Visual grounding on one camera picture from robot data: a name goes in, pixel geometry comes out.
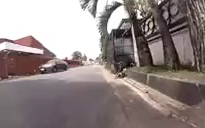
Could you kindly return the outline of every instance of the curb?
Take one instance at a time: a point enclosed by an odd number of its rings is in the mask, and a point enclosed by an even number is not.
[[[130,88],[138,96],[140,96],[145,102],[151,105],[154,109],[161,112],[166,117],[174,118],[184,123],[197,128],[188,117],[179,114],[179,111],[190,108],[188,105],[176,101],[163,93],[139,83],[131,78],[125,77],[123,79],[115,79],[115,75],[111,74],[109,70],[101,66],[102,74],[108,83],[121,83]]]

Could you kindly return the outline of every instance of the car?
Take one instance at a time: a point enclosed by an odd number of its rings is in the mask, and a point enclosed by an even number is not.
[[[60,59],[52,59],[39,66],[41,74],[66,71],[69,68],[67,62]]]

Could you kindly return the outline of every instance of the road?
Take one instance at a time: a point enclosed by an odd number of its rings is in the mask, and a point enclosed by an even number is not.
[[[0,82],[0,128],[190,128],[165,117],[98,67]]]

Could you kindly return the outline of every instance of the red building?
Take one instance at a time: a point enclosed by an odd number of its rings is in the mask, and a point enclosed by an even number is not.
[[[0,78],[37,74],[38,67],[54,57],[54,53],[32,36],[16,41],[0,38]]]
[[[55,57],[55,54],[48,50],[43,44],[41,44],[33,36],[26,36],[14,41],[16,44],[24,45],[27,47],[38,48],[44,50],[43,56],[45,57]]]

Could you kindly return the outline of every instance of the palm tree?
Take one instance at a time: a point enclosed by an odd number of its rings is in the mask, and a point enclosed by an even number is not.
[[[205,0],[187,0],[186,7],[195,67],[205,72]]]
[[[80,0],[80,6],[83,10],[88,10],[95,18],[97,14],[97,3],[99,0]]]
[[[148,4],[151,8],[154,19],[159,26],[159,31],[163,41],[164,63],[168,69],[178,70],[180,67],[180,60],[171,33],[169,32],[169,27],[162,16],[162,10],[158,6],[158,1],[148,0]]]
[[[81,0],[81,7],[83,9],[88,9],[89,12],[95,16],[96,12],[92,12],[92,10],[95,10],[95,5],[97,5],[98,0]],[[126,12],[129,14],[131,23],[132,23],[132,36],[133,36],[133,45],[134,50],[136,51],[135,54],[135,61],[136,64],[140,64],[140,66],[152,66],[153,65],[153,61],[152,61],[152,55],[148,46],[147,41],[145,40],[145,37],[142,33],[142,30],[140,28],[140,26],[138,25],[138,20],[136,17],[136,12],[131,9],[131,4],[132,2],[129,2],[127,0],[124,0],[123,3],[119,3],[119,2],[113,2],[110,5],[107,5],[104,9],[104,11],[101,13],[101,15],[98,17],[98,29],[100,31],[101,37],[106,38],[108,37],[108,31],[107,31],[107,24],[108,24],[108,20],[111,16],[111,14],[120,6],[124,6]]]

